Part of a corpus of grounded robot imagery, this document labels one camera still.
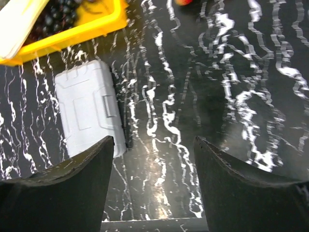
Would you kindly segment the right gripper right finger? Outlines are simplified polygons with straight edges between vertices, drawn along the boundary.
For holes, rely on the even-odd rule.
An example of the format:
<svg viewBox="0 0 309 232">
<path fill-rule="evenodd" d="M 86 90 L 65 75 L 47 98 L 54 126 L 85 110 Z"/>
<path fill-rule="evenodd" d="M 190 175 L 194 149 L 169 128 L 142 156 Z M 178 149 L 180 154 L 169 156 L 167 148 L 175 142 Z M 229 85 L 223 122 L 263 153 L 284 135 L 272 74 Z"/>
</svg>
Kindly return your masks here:
<svg viewBox="0 0 309 232">
<path fill-rule="evenodd" d="M 308 231 L 307 181 L 263 171 L 199 136 L 194 155 L 209 231 Z"/>
</svg>

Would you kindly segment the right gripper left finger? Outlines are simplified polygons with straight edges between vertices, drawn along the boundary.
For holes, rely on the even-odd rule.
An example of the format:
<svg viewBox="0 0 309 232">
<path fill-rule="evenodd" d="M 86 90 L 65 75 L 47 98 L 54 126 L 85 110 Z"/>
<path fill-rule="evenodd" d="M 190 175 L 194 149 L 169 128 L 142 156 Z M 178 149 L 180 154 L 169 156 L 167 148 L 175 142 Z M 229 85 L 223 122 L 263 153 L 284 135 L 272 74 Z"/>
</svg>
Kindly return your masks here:
<svg viewBox="0 0 309 232">
<path fill-rule="evenodd" d="M 106 136 L 55 166 L 1 181 L 1 231 L 100 231 L 113 153 L 113 138 Z"/>
</svg>

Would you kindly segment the grey plastic tool case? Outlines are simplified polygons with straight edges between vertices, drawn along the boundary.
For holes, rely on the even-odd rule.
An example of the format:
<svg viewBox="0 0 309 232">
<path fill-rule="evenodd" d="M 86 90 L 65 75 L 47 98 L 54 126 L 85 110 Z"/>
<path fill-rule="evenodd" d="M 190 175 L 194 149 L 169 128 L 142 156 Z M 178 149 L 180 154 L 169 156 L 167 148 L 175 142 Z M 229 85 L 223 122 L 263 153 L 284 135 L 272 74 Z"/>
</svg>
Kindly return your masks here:
<svg viewBox="0 0 309 232">
<path fill-rule="evenodd" d="M 55 76 L 56 97 L 69 157 L 106 136 L 114 154 L 126 152 L 126 140 L 109 66 L 93 60 Z"/>
</svg>

